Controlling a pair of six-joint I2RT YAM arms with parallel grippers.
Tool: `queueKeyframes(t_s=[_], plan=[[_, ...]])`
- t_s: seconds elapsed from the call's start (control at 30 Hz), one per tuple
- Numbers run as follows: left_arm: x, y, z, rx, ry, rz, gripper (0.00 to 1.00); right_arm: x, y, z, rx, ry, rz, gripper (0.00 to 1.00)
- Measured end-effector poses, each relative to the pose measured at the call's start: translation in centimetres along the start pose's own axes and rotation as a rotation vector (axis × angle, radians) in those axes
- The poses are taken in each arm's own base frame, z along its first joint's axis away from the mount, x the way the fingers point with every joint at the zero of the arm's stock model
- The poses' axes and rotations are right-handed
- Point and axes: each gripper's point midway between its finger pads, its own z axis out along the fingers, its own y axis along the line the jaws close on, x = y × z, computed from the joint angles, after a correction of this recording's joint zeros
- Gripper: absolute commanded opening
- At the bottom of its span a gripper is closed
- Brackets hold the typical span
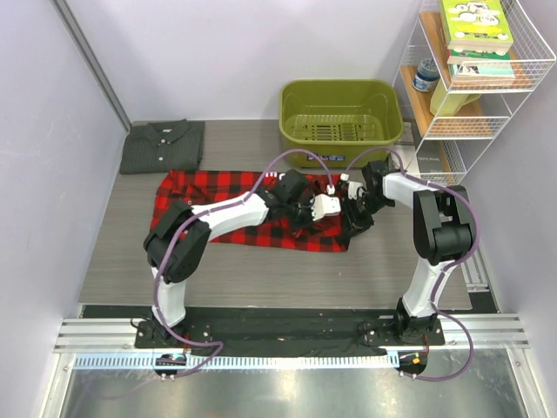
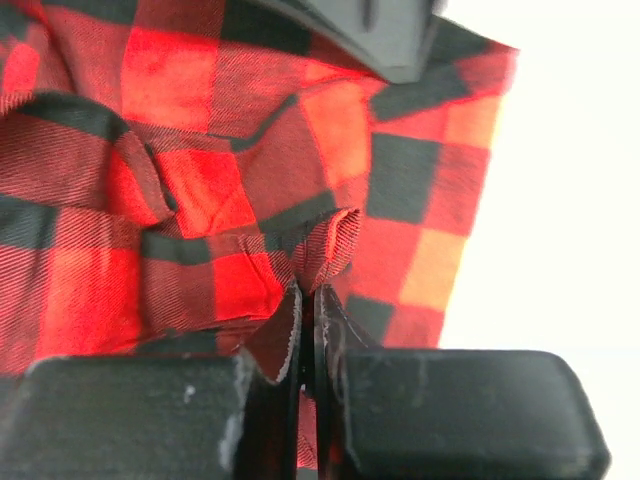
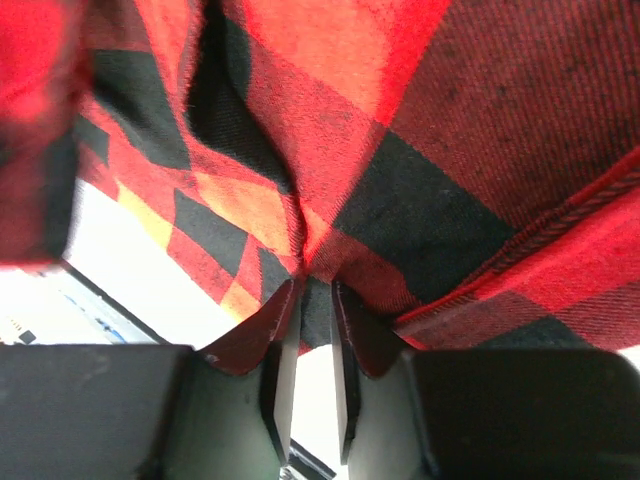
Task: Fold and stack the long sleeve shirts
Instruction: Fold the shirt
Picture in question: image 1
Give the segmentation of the red black plaid shirt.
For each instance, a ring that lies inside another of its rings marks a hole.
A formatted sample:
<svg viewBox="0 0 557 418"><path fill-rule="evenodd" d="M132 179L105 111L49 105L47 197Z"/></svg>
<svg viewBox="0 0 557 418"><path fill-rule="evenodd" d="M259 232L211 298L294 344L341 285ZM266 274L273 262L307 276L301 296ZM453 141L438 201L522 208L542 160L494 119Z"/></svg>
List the red black plaid shirt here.
<svg viewBox="0 0 557 418"><path fill-rule="evenodd" d="M259 172L170 170L157 189L150 228L154 228L170 205L182 200L189 205L208 205L235 198L252 189ZM341 217L293 231L287 219L266 222L222 235L215 243L275 247L317 253L343 253L350 240L342 236Z"/></svg>

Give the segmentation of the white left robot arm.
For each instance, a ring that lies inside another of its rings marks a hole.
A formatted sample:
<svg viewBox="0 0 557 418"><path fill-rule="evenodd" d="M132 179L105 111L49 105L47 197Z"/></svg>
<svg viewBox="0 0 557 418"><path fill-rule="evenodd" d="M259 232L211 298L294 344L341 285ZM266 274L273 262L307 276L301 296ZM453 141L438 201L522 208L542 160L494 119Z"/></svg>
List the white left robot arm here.
<svg viewBox="0 0 557 418"><path fill-rule="evenodd" d="M166 347L185 337L185 281L198 268L208 242L245 227L300 217L310 221L312 183L293 169L273 185L201 206L173 203L144 240L155 283L153 326Z"/></svg>

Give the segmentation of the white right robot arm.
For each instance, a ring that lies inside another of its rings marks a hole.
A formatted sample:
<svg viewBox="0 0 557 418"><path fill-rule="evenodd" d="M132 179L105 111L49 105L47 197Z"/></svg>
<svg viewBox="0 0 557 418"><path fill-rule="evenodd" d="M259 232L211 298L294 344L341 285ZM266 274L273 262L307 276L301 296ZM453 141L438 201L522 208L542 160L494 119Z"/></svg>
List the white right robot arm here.
<svg viewBox="0 0 557 418"><path fill-rule="evenodd" d="M453 270L474 249L476 221L461 186L441 187L375 161L362 168L364 183L339 176L344 233L358 235L373 224L372 216L401 204L413 212L413 246L418 263L411 283L388 325L401 344L415 344L434 330L438 303Z"/></svg>

